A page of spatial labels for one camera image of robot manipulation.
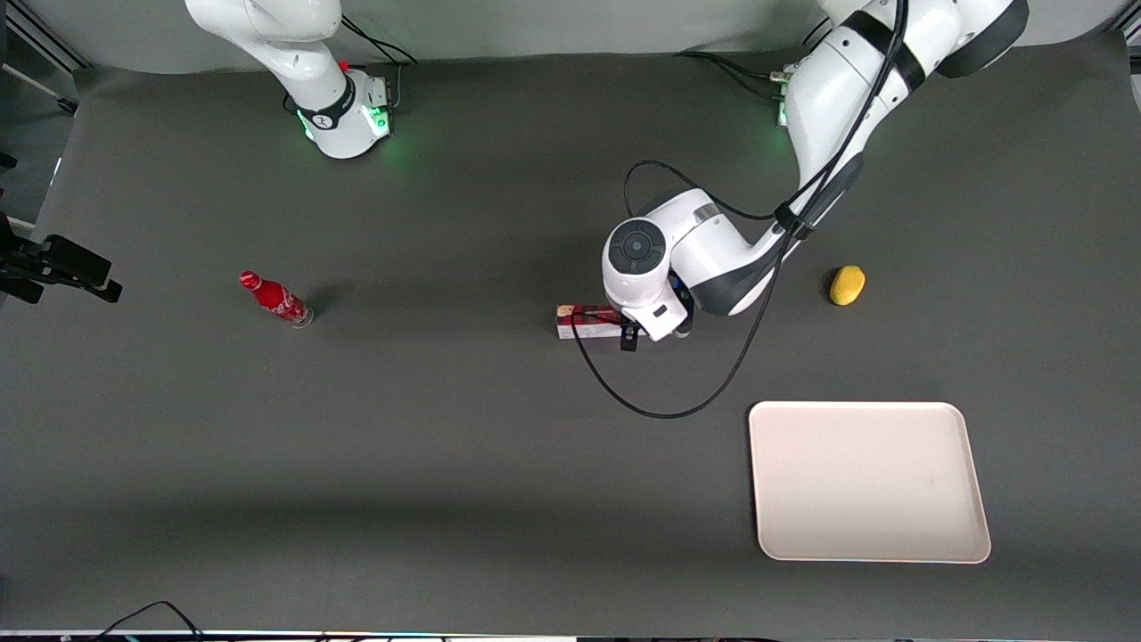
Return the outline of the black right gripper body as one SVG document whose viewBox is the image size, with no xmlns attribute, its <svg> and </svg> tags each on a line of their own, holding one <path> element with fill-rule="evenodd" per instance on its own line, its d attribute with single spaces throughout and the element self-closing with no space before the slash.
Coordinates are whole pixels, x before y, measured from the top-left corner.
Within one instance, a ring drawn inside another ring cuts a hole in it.
<svg viewBox="0 0 1141 642">
<path fill-rule="evenodd" d="M 31 279 L 31 276 L 39 273 L 29 247 L 29 239 L 16 235 L 7 216 L 1 216 L 1 292 L 23 300 L 24 303 L 37 304 L 44 293 L 44 286 Z"/>
</svg>

